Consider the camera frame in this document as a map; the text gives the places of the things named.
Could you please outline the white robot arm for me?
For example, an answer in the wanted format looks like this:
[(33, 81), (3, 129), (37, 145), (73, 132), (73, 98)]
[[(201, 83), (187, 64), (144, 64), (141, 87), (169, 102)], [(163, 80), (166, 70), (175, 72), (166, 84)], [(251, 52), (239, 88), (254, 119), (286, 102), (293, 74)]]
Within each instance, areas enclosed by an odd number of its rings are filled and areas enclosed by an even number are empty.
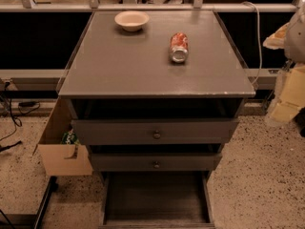
[(268, 49), (283, 49), (290, 68), (280, 70), (266, 123), (277, 127), (293, 120), (305, 108), (305, 6), (300, 7), (290, 22), (280, 27), (263, 42)]

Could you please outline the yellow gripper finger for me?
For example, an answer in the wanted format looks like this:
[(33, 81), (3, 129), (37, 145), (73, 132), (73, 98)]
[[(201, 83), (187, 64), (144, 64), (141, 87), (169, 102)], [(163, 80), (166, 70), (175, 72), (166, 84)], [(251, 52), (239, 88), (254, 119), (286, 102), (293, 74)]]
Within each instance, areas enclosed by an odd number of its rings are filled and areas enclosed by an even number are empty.
[(289, 24), (286, 23), (282, 27), (280, 27), (275, 33), (268, 36), (264, 40), (263, 46), (271, 50), (283, 49), (288, 26)]
[(274, 99), (268, 107), (265, 122), (279, 127), (288, 124), (305, 108), (305, 66), (281, 70), (274, 88)]

